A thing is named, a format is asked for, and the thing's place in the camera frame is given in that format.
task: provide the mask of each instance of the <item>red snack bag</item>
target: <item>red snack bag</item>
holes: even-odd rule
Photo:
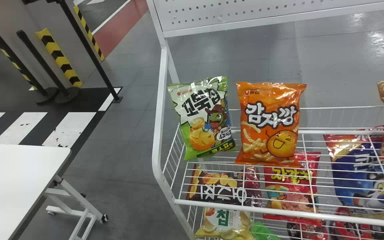
[[[317,193],[316,181],[318,161],[321,152],[307,152],[309,172],[312,178],[312,192]],[[309,174],[306,167],[305,153],[296,152],[296,161],[300,162],[299,167],[263,167],[265,173],[265,185],[270,201],[267,208],[277,208],[291,211],[314,212],[314,203],[318,203],[318,197],[311,197],[309,186]],[[322,220],[289,217],[273,214],[263,214],[266,219],[286,220],[310,225],[322,226]]]
[[[287,232],[291,240],[310,239],[310,240],[328,240],[328,232],[325,226],[287,222]]]
[[[340,207],[337,208],[336,214],[349,216],[353,215],[353,211],[350,208]],[[329,231],[333,240],[384,240],[384,226],[332,221]]]

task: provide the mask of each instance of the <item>cartoon bird character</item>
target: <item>cartoon bird character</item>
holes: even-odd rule
[[[353,202],[356,206],[384,209],[384,175],[383,173],[367,173],[367,179],[372,180],[373,190],[368,193],[355,193]]]
[[[214,136],[217,136],[220,130],[226,126],[227,110],[224,109],[222,105],[216,104],[214,105],[213,109],[210,110],[206,108],[205,111],[208,114],[207,123],[210,125],[210,131],[213,133]],[[216,140],[215,146],[222,142],[224,142],[224,139]]]

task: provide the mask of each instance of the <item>white wire rack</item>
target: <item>white wire rack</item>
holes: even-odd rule
[[[314,199],[312,197],[318,197],[318,202],[313,200],[311,203],[312,211],[290,211],[265,207],[257,208],[244,206],[243,204],[228,205],[186,200],[185,196],[188,193],[188,186],[195,164],[200,164],[201,169],[209,173],[244,171],[246,167],[250,166],[234,164],[238,152],[222,152],[213,158],[182,162],[181,159],[183,158],[185,145],[178,127],[169,149],[168,157],[166,158],[162,154],[167,73],[169,72],[173,83],[180,82],[167,42],[168,37],[381,10],[384,9],[384,0],[146,1],[161,45],[152,168],[156,181],[172,207],[174,214],[188,234],[189,239],[195,238],[194,233],[201,221],[200,212],[203,211],[202,208],[204,207],[250,211],[255,221],[264,221],[268,227],[273,228],[273,232],[278,234],[280,238],[289,238],[285,229],[285,221],[268,222],[268,220],[263,220],[263,214],[324,219],[326,222],[344,220],[352,222],[355,226],[358,226],[357,224],[384,226],[384,220],[372,219],[369,216],[339,216],[335,214],[336,209],[342,206],[342,204],[335,194],[332,164],[323,138],[324,134],[361,135],[363,138],[369,138],[369,135],[383,134],[383,131],[380,130],[359,130],[384,124],[383,106],[301,109],[297,151],[304,152],[305,155],[308,152],[321,152],[317,175],[311,177],[316,179],[313,186],[317,188],[317,192],[311,192],[311,199]],[[239,109],[231,109],[230,114],[234,126],[233,136],[238,147],[240,147],[239,117],[235,117],[235,114],[236,116],[239,115]],[[372,161],[369,164],[377,166],[380,169],[378,174],[381,173],[382,179],[384,179],[383,158],[377,155],[377,149],[374,148],[374,151],[376,161]],[[259,170],[260,176],[259,182],[262,191],[260,200],[262,205],[265,206],[266,202],[270,200],[265,189],[265,173],[262,166],[256,165],[255,167]],[[313,171],[313,169],[307,167],[306,171]],[[369,206],[364,206],[360,209],[369,211],[380,210],[377,207]]]

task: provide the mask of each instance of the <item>yellow snack bag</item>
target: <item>yellow snack bag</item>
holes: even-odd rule
[[[241,141],[235,163],[296,165],[300,95],[306,84],[237,82]]]
[[[250,232],[250,213],[222,208],[205,208],[196,237],[220,237],[223,240],[254,240]]]

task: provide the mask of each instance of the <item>yellow and black striped pole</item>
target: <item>yellow and black striped pole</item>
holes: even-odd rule
[[[75,70],[73,70],[67,57],[63,54],[59,45],[54,41],[54,38],[51,35],[50,31],[46,28],[41,32],[37,32],[36,35],[39,37],[39,39],[41,39],[45,48],[51,54],[54,61],[59,66],[59,68],[63,71],[65,77],[69,80],[72,86],[77,88],[81,87],[82,86],[81,80],[79,80],[78,75],[76,74]]]
[[[4,41],[4,39],[0,36],[0,49],[7,56],[11,63],[20,71],[23,75],[23,78],[26,79],[29,84],[35,89],[38,90],[44,96],[47,96],[47,91],[38,83],[36,78],[32,75],[32,73],[26,68],[22,61],[17,57],[17,55],[13,52],[13,50],[9,47],[9,45]]]
[[[93,34],[91,33],[90,28],[88,27],[87,23],[85,22],[84,16],[81,14],[81,11],[79,10],[78,6],[73,7],[73,10],[75,11],[76,15],[78,16],[82,27],[85,29],[85,32],[87,33],[88,39],[93,44],[94,50],[96,50],[97,54],[100,57],[100,60],[103,61],[105,59],[105,56],[103,56],[103,53],[100,50],[99,45],[96,42],[96,39],[94,38]]]

